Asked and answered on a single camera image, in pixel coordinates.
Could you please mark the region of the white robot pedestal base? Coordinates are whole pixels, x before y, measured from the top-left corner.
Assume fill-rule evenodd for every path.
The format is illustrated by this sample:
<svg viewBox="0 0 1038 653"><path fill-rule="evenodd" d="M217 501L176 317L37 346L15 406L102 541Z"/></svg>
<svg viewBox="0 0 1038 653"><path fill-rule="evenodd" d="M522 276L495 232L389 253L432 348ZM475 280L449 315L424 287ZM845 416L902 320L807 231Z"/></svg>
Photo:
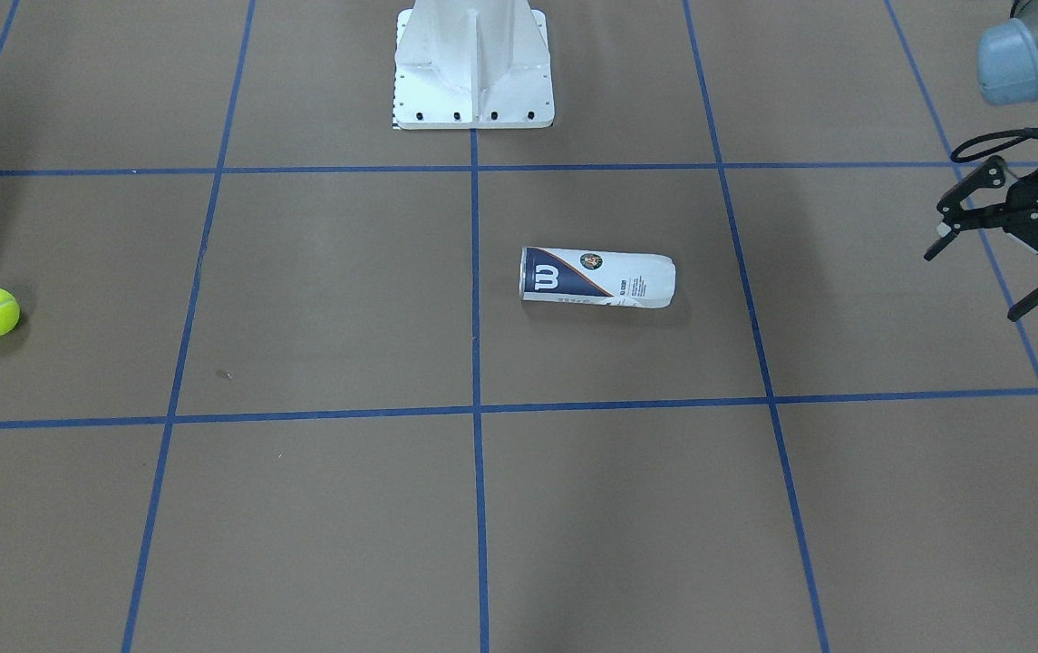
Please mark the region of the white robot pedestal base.
<svg viewBox="0 0 1038 653"><path fill-rule="evenodd" d="M555 123L548 20L527 1L416 1L395 25L395 129Z"/></svg>

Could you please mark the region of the white blue tennis ball can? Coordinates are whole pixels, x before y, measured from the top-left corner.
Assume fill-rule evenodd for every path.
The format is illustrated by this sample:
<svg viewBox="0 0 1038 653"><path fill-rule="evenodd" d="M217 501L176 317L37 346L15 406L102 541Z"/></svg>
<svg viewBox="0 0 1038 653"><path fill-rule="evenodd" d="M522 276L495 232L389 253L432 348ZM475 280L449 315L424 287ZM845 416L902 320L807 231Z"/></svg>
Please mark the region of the white blue tennis ball can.
<svg viewBox="0 0 1038 653"><path fill-rule="evenodd" d="M523 301L660 309L671 305L677 281L663 255L525 247L519 296Z"/></svg>

